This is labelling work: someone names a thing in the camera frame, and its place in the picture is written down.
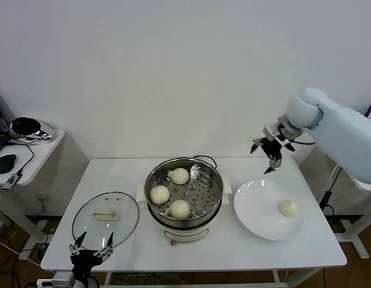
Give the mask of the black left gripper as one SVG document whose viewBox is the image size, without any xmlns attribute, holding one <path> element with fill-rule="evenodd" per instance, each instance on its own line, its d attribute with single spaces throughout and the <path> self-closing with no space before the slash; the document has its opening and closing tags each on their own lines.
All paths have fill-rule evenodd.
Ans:
<svg viewBox="0 0 371 288">
<path fill-rule="evenodd" d="M 83 232 L 74 244 L 70 244 L 72 272 L 74 275 L 89 275 L 92 268 L 102 264 L 102 257 L 110 257 L 113 254 L 113 233 L 110 234 L 106 244 L 98 251 L 79 251 L 86 232 Z"/>
</svg>

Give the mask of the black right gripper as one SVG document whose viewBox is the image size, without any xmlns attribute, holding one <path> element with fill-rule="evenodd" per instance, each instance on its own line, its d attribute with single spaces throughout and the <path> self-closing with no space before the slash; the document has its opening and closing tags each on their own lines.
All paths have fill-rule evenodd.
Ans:
<svg viewBox="0 0 371 288">
<path fill-rule="evenodd" d="M 275 172 L 280 169 L 282 164 L 281 144 L 277 140 L 269 140 L 266 137 L 256 138 L 252 141 L 250 153 L 254 153 L 260 146 L 262 146 L 262 150 L 269 159 L 269 167 L 264 174 Z"/>
</svg>

